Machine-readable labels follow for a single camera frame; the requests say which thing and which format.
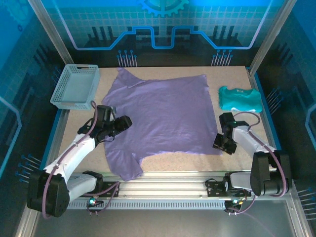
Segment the purple t-shirt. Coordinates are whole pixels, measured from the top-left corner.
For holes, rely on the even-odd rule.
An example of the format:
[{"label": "purple t-shirt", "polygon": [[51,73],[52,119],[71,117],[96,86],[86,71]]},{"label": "purple t-shirt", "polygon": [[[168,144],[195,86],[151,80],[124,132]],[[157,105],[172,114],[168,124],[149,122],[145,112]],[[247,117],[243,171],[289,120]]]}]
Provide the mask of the purple t-shirt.
[{"label": "purple t-shirt", "polygon": [[141,80],[119,68],[102,103],[115,106],[116,117],[127,115],[133,125],[105,143],[113,174],[125,181],[142,175],[143,158],[168,153],[220,155],[212,148],[217,125],[206,75]]}]

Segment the cork board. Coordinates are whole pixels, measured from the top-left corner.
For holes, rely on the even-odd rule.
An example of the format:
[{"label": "cork board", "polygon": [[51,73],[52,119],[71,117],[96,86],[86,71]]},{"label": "cork board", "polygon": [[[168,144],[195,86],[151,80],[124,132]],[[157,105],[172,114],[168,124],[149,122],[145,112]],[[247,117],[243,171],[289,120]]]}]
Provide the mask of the cork board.
[{"label": "cork board", "polygon": [[[245,67],[148,67],[127,68],[140,79],[171,79],[205,74],[209,86],[209,93],[214,107],[217,128],[221,132],[218,117],[224,112],[219,108],[218,89],[226,85],[228,89],[250,89],[250,82]],[[100,82],[95,95],[95,102],[101,104],[118,72],[116,68],[101,68]],[[65,128],[60,154],[70,145],[77,134],[77,130],[91,117],[91,111],[71,110]],[[256,122],[252,115],[240,115],[238,120],[245,120],[249,124]],[[263,140],[267,141],[266,133],[262,124],[253,128]],[[250,170],[252,158],[237,146],[233,155],[223,153],[222,156],[190,155],[183,153],[167,153],[147,157],[142,162],[144,171],[238,171]],[[104,146],[97,146],[77,167],[76,172],[92,170],[95,172],[110,172]]]}]

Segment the teal t-shirt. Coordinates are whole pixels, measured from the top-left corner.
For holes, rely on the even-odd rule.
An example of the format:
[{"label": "teal t-shirt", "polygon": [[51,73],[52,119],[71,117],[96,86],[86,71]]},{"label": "teal t-shirt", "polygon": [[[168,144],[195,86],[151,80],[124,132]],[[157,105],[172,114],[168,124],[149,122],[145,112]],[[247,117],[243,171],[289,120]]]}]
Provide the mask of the teal t-shirt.
[{"label": "teal t-shirt", "polygon": [[244,90],[227,86],[219,88],[219,106],[222,110],[261,112],[261,94],[255,89]]}]

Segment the plastic basket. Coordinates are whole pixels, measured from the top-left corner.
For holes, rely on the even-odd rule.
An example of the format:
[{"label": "plastic basket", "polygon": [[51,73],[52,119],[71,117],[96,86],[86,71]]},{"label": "plastic basket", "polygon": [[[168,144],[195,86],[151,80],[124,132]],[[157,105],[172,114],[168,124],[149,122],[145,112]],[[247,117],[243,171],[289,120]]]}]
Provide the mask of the plastic basket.
[{"label": "plastic basket", "polygon": [[64,110],[90,110],[100,80],[97,65],[67,64],[50,102]]}]

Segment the gear graphic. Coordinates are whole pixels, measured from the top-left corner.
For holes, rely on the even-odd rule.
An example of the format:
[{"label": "gear graphic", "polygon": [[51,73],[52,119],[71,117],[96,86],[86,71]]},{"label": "gear graphic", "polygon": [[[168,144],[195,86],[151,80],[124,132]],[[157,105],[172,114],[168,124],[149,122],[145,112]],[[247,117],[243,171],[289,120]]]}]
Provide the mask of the gear graphic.
[{"label": "gear graphic", "polygon": [[0,0],[0,6],[5,6],[11,17],[18,23],[23,24],[29,14],[27,0]]},{"label": "gear graphic", "polygon": [[178,10],[184,9],[184,4],[188,4],[188,0],[138,0],[138,3],[142,5],[143,10],[147,10],[148,13],[153,13],[154,16],[160,15],[165,17],[171,16],[172,13],[178,14]]}]

